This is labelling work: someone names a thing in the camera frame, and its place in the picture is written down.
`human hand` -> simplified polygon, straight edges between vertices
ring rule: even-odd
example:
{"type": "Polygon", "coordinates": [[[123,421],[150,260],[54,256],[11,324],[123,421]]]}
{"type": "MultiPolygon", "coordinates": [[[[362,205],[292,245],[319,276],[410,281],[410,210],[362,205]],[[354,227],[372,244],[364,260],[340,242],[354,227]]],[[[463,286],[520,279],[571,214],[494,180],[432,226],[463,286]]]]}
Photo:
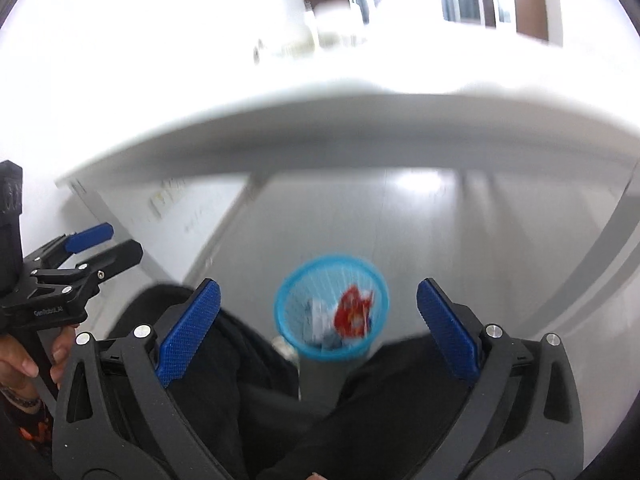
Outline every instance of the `human hand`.
{"type": "MultiPolygon", "coordinates": [[[[56,384],[62,378],[75,337],[74,326],[62,327],[51,346],[54,366],[51,367],[50,374],[56,384]]],[[[10,388],[23,399],[37,399],[36,388],[29,380],[37,375],[38,367],[23,346],[11,335],[0,335],[0,384],[10,388]]]]}

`orange pattern clothing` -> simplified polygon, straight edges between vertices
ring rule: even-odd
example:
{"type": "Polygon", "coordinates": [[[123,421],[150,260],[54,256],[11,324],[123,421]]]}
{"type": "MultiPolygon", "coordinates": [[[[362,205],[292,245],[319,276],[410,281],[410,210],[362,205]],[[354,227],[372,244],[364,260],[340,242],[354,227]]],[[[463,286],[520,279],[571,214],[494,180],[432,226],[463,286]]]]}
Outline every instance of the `orange pattern clothing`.
{"type": "Polygon", "coordinates": [[[2,394],[0,394],[0,400],[4,412],[15,423],[20,436],[40,455],[50,460],[53,417],[44,402],[41,402],[40,409],[36,413],[30,414],[14,406],[2,394]]]}

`bracelet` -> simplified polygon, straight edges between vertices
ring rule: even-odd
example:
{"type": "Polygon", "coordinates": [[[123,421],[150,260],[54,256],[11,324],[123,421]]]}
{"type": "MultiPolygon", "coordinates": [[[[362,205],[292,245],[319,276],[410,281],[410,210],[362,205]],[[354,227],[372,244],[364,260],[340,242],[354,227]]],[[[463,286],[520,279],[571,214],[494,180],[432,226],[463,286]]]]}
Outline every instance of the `bracelet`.
{"type": "Polygon", "coordinates": [[[0,392],[2,392],[2,394],[11,402],[21,406],[22,408],[35,408],[40,402],[40,399],[23,399],[16,395],[11,388],[7,388],[6,386],[0,386],[0,392]]]}

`trash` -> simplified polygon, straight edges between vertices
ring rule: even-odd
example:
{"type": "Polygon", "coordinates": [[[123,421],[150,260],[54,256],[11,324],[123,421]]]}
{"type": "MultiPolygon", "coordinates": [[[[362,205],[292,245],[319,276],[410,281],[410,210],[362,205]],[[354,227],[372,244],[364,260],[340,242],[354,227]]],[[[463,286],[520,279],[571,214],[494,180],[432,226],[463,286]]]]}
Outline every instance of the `trash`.
{"type": "Polygon", "coordinates": [[[303,340],[322,350],[335,350],[355,343],[369,334],[372,304],[373,291],[361,292],[357,285],[351,285],[333,308],[323,300],[308,300],[303,340]]]}
{"type": "Polygon", "coordinates": [[[373,305],[373,291],[360,292],[351,285],[340,298],[335,311],[334,327],[341,338],[363,338],[369,334],[371,319],[369,311],[373,305]]]}
{"type": "Polygon", "coordinates": [[[302,329],[305,343],[322,346],[327,335],[334,332],[334,309],[323,300],[311,299],[306,302],[306,316],[302,329]]]}

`white floor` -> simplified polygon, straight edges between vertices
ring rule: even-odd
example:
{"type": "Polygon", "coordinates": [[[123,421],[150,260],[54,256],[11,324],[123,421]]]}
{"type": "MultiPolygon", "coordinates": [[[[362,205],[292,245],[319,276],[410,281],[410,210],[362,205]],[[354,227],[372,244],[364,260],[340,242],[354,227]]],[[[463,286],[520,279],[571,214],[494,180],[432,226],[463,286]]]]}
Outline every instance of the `white floor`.
{"type": "MultiPolygon", "coordinates": [[[[372,261],[390,289],[390,316],[378,343],[426,329],[415,291],[427,276],[482,322],[521,336],[519,324],[574,270],[621,193],[433,170],[276,176],[225,232],[202,277],[217,280],[223,306],[270,338],[282,280],[310,258],[349,253],[372,261]]],[[[640,386],[626,368],[640,351],[632,288],[573,333],[560,334],[578,384],[587,462],[640,386]]]]}

